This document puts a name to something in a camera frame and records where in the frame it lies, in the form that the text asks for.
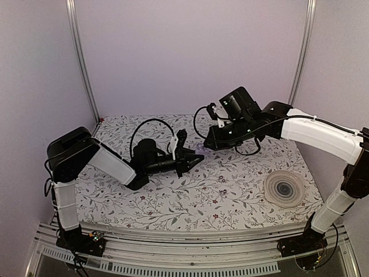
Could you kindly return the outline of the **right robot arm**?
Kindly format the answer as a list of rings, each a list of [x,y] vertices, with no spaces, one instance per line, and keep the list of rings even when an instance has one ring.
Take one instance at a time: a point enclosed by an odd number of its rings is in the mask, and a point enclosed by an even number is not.
[[[217,121],[204,138],[204,146],[209,149],[235,148],[246,140],[269,136],[309,145],[346,162],[341,183],[310,216],[303,233],[277,243],[282,257],[326,247],[328,228],[356,200],[368,196],[368,129],[348,129],[278,101],[260,108],[244,87],[233,90],[219,102],[204,108]]]

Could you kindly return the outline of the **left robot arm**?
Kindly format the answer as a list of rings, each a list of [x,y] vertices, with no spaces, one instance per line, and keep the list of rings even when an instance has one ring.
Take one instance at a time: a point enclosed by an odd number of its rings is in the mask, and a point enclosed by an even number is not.
[[[176,171],[178,177],[189,172],[203,161],[204,156],[183,145],[187,132],[182,129],[173,135],[169,143],[169,153],[159,149],[151,138],[141,140],[131,149],[130,160],[92,137],[85,127],[79,127],[47,148],[44,164],[48,171],[52,205],[57,213],[59,235],[57,246],[75,253],[101,256],[106,240],[103,234],[94,231],[83,234],[77,216],[76,179],[86,166],[92,166],[116,179],[130,190],[141,189],[149,183],[149,176],[157,173]]]

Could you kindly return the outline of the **light purple round earbud case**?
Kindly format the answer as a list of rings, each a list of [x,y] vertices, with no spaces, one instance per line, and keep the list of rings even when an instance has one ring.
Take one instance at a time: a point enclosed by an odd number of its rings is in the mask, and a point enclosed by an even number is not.
[[[195,146],[195,153],[197,155],[207,156],[210,152],[202,143],[198,143]]]

